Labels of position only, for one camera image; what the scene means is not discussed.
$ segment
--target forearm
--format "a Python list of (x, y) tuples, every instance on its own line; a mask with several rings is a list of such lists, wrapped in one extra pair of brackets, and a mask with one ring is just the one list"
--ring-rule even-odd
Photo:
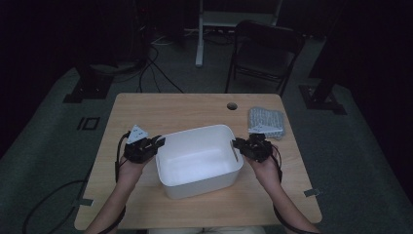
[[(133, 188), (116, 184), (112, 194), (106, 200), (102, 209), (86, 230), (86, 233), (99, 233), (114, 223), (125, 207), (132, 191)], [(117, 227), (115, 227), (110, 233), (116, 233), (116, 230)]]
[(317, 228), (297, 209), (280, 185), (268, 188), (267, 192), (286, 223), (303, 231), (319, 233)]

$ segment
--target dark background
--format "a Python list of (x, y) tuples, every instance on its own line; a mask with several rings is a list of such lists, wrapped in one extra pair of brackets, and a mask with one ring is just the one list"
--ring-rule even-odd
[[(205, 2), (209, 10), (253, 12), (276, 3)], [(182, 40), (183, 28), (197, 27), (198, 9), (193, 0), (0, 0), (1, 155), (54, 82), (73, 67), (73, 51), (90, 64), (142, 59), (151, 27)], [(410, 199), (412, 16), (412, 3), (405, 0), (284, 0), (279, 19), (279, 25), (326, 37), (311, 77), (352, 92)]]

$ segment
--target wooden table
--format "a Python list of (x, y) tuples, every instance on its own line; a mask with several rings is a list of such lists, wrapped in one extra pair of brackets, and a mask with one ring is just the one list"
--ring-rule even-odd
[[(229, 110), (227, 103), (238, 108)], [(133, 125), (149, 133), (149, 137), (167, 135), (188, 129), (223, 124), (235, 137), (248, 138), (247, 113), (253, 106), (285, 113), (277, 95), (248, 94), (119, 94), (97, 152), (94, 168), (84, 199), (94, 200), (90, 207), (81, 206), (75, 220), (84, 230), (115, 187), (114, 162), (120, 137)], [(285, 136), (272, 140), (282, 155), (282, 187), (298, 209), (313, 223), (321, 221), (314, 196), (304, 191), (312, 185), (304, 167), (294, 134), (284, 115)], [(234, 185), (181, 200), (170, 199), (161, 184), (152, 160), (144, 169), (127, 203), (120, 224), (124, 229), (271, 225), (279, 221), (272, 202), (248, 163), (242, 167)]]

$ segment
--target human arm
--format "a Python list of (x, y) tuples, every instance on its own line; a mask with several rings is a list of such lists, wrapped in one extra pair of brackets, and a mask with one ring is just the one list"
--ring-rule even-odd
[[(85, 233), (99, 233), (118, 219), (147, 163), (135, 164), (124, 157), (121, 158), (118, 182)], [(109, 233), (116, 233), (117, 229), (115, 227)]]
[[(276, 149), (274, 149), (273, 154), (277, 155)], [(255, 162), (247, 157), (244, 158), (253, 168), (260, 184), (270, 195), (274, 207), (280, 213), (282, 219), (297, 229), (319, 233), (318, 229), (297, 209), (282, 189), (276, 162), (271, 157), (268, 157), (262, 163)], [(287, 233), (295, 233), (289, 229), (286, 229), (286, 231)]]

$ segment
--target human hand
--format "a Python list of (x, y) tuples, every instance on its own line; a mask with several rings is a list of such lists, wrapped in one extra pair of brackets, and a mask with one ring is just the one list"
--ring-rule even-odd
[[(277, 149), (273, 147), (273, 155), (277, 158)], [(268, 157), (265, 161), (258, 163), (244, 156), (246, 161), (254, 169), (255, 176), (264, 187), (265, 190), (278, 189), (281, 187), (277, 162), (272, 157)]]
[(142, 175), (143, 168), (152, 160), (152, 158), (148, 159), (142, 164), (137, 164), (131, 162), (125, 157), (122, 157), (119, 163), (120, 168), (117, 184), (129, 189), (134, 189), (135, 185), (139, 181), (140, 176)]

